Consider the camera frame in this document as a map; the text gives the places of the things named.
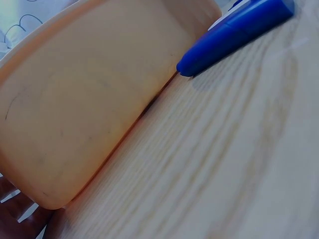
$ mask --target blue pen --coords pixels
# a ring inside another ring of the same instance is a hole
[[[195,76],[294,15],[294,0],[239,0],[177,64],[183,76]]]

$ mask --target orange plastic container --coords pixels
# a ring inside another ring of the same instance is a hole
[[[89,0],[43,24],[0,61],[0,172],[67,204],[220,15],[213,0]]]

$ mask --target blue pen cap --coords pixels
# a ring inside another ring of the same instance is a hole
[[[194,76],[294,15],[293,0],[250,0],[204,34],[177,65]]]

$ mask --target finger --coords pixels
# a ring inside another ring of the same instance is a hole
[[[18,220],[25,213],[25,211],[33,205],[33,203],[34,202],[25,194],[19,193],[13,198],[10,198],[2,203],[2,205],[7,209],[13,218]]]
[[[16,187],[13,186],[5,177],[0,177],[0,200],[6,198],[10,193],[13,193]]]
[[[21,222],[25,233],[30,238],[36,238],[45,225],[49,222],[54,211],[38,207],[34,213]]]

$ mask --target hand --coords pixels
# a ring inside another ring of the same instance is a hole
[[[0,177],[0,200],[16,188],[4,177]],[[53,211],[38,207],[34,213],[19,223],[17,220],[34,202],[25,194],[10,198],[0,204],[0,238],[35,239],[50,220]]]

